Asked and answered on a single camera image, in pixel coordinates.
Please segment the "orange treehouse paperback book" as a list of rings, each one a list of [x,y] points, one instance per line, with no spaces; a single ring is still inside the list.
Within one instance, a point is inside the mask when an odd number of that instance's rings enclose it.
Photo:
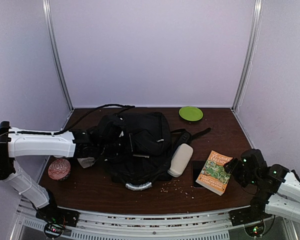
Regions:
[[[231,175],[226,173],[224,165],[233,158],[212,150],[200,170],[195,183],[222,196],[228,186]]]

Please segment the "black student backpack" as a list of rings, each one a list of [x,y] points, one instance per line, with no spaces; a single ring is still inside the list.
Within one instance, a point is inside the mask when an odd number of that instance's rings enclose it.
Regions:
[[[181,144],[208,134],[210,127],[191,134],[184,128],[171,130],[161,112],[121,113],[127,117],[130,153],[105,157],[104,165],[115,183],[132,191],[143,191],[155,181],[169,181],[168,169],[174,153]]]

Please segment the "black smartphone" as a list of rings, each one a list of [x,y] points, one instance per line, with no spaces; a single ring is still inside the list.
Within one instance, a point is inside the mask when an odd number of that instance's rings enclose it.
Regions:
[[[205,161],[200,160],[193,160],[191,162],[191,170],[192,170],[192,186],[195,189],[202,189],[204,188],[202,185],[196,182],[197,178],[199,177],[201,170],[203,169],[205,165]]]

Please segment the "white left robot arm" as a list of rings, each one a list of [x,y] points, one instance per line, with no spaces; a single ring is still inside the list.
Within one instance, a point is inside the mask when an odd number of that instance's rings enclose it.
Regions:
[[[54,195],[33,183],[33,179],[16,162],[22,156],[55,156],[65,158],[97,158],[106,151],[119,154],[130,151],[130,138],[121,117],[103,118],[97,126],[60,131],[34,131],[0,123],[0,181],[8,182],[18,193],[32,202],[51,222],[62,218]]]

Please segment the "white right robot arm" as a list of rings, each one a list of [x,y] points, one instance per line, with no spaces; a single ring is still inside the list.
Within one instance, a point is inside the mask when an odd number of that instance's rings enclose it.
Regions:
[[[226,173],[243,188],[256,186],[249,207],[231,210],[233,226],[261,221],[271,215],[300,224],[300,177],[294,170],[268,166],[259,149],[249,149],[224,165]]]

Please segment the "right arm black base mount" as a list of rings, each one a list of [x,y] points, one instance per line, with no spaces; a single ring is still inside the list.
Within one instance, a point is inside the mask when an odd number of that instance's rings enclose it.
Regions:
[[[264,211],[255,213],[250,206],[231,210],[228,214],[233,227],[259,222],[272,216]]]

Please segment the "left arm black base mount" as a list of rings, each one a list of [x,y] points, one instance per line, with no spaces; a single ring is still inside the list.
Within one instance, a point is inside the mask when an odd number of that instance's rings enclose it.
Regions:
[[[46,223],[57,224],[61,227],[76,227],[80,213],[60,207],[34,208],[35,217],[44,220]]]

